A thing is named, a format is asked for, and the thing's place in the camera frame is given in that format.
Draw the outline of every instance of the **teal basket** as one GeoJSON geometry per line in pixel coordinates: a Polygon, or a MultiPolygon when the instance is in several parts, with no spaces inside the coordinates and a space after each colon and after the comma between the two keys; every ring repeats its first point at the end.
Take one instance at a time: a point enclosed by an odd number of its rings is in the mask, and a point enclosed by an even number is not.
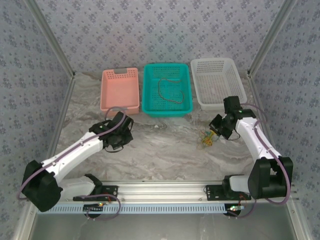
{"type": "Polygon", "coordinates": [[[151,117],[182,117],[192,109],[189,68],[186,64],[153,63],[144,67],[143,112],[151,117]]]}

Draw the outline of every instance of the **white basket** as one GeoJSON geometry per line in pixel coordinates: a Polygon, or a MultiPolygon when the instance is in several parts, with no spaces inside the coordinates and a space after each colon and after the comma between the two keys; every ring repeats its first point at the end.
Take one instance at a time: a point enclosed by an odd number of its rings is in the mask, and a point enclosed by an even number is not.
{"type": "Polygon", "coordinates": [[[202,110],[224,109],[224,99],[229,96],[238,96],[241,104],[247,102],[244,86],[232,59],[194,59],[191,61],[191,71],[202,110]]]}

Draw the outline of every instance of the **gray marble table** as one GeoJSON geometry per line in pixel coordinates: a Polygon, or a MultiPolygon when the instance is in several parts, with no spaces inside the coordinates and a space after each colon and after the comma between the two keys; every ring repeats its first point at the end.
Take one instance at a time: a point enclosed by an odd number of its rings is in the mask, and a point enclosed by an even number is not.
{"type": "MultiPolygon", "coordinates": [[[[143,72],[139,71],[140,95],[143,72]]],[[[248,80],[242,77],[249,103],[253,96],[248,80]]],[[[153,118],[143,113],[132,115],[133,141],[118,153],[104,150],[73,169],[67,178],[91,173],[101,180],[222,180],[225,175],[248,174],[253,159],[244,141],[222,137],[211,147],[197,147],[199,132],[208,128],[216,114],[202,111],[192,85],[193,111],[184,117],[153,118]]],[[[56,153],[73,144],[93,124],[104,119],[100,110],[101,78],[77,73],[71,101],[64,119],[56,153]]]]}

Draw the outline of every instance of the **pink basket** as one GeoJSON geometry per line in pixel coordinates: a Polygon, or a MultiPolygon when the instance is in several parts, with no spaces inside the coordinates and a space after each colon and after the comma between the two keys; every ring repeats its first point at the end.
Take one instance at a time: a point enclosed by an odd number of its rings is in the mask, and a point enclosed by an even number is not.
{"type": "MultiPolygon", "coordinates": [[[[114,69],[104,70],[101,80],[100,109],[105,113],[111,107],[122,107],[125,114],[139,113],[138,69],[127,68],[126,73],[115,73],[114,69]]],[[[111,110],[109,117],[115,116],[117,110],[111,110]]]]}

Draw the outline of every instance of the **wall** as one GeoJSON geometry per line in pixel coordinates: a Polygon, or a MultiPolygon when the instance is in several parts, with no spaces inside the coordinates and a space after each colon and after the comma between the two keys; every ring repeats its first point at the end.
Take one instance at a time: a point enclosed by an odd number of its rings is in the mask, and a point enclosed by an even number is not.
{"type": "Polygon", "coordinates": [[[320,239],[320,2],[299,0],[254,77],[276,147],[320,239]]]}
{"type": "Polygon", "coordinates": [[[248,69],[283,0],[37,0],[73,70],[232,58],[248,69]]]}
{"type": "Polygon", "coordinates": [[[0,0],[0,239],[11,239],[25,166],[46,157],[69,78],[22,0],[0,0]]]}

